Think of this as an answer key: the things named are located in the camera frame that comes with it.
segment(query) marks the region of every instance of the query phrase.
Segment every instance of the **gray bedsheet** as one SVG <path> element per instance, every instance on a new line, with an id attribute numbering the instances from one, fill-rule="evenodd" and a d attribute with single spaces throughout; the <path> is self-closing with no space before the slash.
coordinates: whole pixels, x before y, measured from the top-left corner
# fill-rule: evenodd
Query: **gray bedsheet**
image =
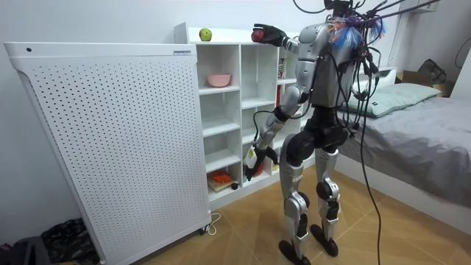
<path id="1" fill-rule="evenodd" d="M 340 153 L 359 162 L 360 140 L 359 133 Z M 471 104 L 466 101 L 436 97 L 366 122 L 367 166 L 467 207 L 470 153 Z"/>

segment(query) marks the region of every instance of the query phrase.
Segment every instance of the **green apple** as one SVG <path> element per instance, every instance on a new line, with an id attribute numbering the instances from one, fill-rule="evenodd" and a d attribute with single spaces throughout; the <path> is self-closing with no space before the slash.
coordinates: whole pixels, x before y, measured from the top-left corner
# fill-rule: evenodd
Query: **green apple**
<path id="1" fill-rule="evenodd" d="M 201 41 L 210 41 L 212 37 L 213 33 L 209 29 L 204 28 L 199 31 Z"/>

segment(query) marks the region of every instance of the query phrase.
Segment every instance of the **white wall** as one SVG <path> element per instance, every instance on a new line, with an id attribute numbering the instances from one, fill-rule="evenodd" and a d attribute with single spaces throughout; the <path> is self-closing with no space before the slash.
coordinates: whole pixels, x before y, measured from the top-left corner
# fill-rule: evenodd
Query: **white wall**
<path id="1" fill-rule="evenodd" d="M 455 56 L 471 36 L 470 13 L 470 0 L 441 0 L 434 13 L 410 15 L 397 61 L 399 68 L 417 71 L 430 58 L 446 71 L 449 80 L 456 81 L 460 69 L 455 67 Z M 471 41 L 461 51 L 460 66 L 470 47 Z"/>
<path id="2" fill-rule="evenodd" d="M 323 7 L 320 0 L 298 2 L 309 10 Z M 368 0 L 363 10 L 378 2 Z M 291 0 L 5 0 L 0 1 L 0 43 L 173 43 L 173 27 L 185 21 L 208 28 L 251 29 L 264 23 L 299 31 L 327 14 L 301 13 Z M 396 18 L 386 24 L 389 32 L 380 46 L 389 50 Z M 0 48 L 0 243 L 78 216 L 26 93 Z"/>

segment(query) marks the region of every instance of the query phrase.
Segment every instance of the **pink bowl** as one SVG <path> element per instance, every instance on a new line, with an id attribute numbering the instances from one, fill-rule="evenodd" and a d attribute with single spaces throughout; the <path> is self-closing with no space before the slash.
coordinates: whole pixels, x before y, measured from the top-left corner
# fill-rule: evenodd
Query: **pink bowl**
<path id="1" fill-rule="evenodd" d="M 208 83 L 215 88 L 223 88 L 229 85 L 230 74 L 209 74 L 206 76 Z"/>

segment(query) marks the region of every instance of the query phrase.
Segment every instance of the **white shelf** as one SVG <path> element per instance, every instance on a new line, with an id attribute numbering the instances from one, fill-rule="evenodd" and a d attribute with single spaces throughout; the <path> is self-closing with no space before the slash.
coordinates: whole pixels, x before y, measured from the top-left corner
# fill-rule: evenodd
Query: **white shelf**
<path id="1" fill-rule="evenodd" d="M 277 85 L 294 84 L 295 82 L 296 82 L 296 78 L 278 79 L 277 80 Z"/>
<path id="2" fill-rule="evenodd" d="M 203 122 L 203 137 L 225 133 L 240 128 L 237 124 L 227 120 L 220 119 L 216 121 Z"/>
<path id="3" fill-rule="evenodd" d="M 285 141 L 286 137 L 288 137 L 288 133 L 278 132 L 275 139 L 273 139 L 273 149 L 279 149 L 283 146 L 283 142 Z"/>
<path id="4" fill-rule="evenodd" d="M 233 155 L 229 150 L 224 149 L 219 152 L 205 156 L 206 160 L 206 173 L 221 169 L 225 166 L 232 165 L 239 162 L 241 159 Z"/>
<path id="5" fill-rule="evenodd" d="M 257 130 L 254 127 L 243 129 L 242 130 L 242 144 L 248 144 L 252 142 L 256 132 Z"/>
<path id="6" fill-rule="evenodd" d="M 233 190 L 231 189 L 230 186 L 228 186 L 227 188 L 223 189 L 222 191 L 220 192 L 215 192 L 211 187 L 208 186 L 208 196 L 209 196 L 209 202 L 212 202 L 216 199 L 219 199 L 219 198 L 222 198 L 226 195 L 229 195 L 231 193 L 233 193 L 234 191 L 237 191 L 239 190 L 240 187 L 236 190 Z"/>
<path id="7" fill-rule="evenodd" d="M 212 88 L 207 86 L 200 86 L 199 87 L 199 94 L 200 95 L 209 95 L 212 93 L 224 93 L 224 92 L 231 92 L 231 91 L 239 91 L 240 88 L 235 85 L 230 85 L 225 88 Z"/>
<path id="8" fill-rule="evenodd" d="M 244 182 L 244 187 L 250 186 L 254 183 L 257 183 L 258 181 L 261 181 L 263 179 L 266 179 L 267 177 L 270 177 L 271 175 L 263 171 L 260 175 L 257 177 L 253 177 L 250 181 Z"/>
<path id="9" fill-rule="evenodd" d="M 275 101 L 260 98 L 260 97 L 242 99 L 242 110 L 251 108 L 251 107 L 260 107 L 260 106 L 270 105 L 274 103 Z"/>

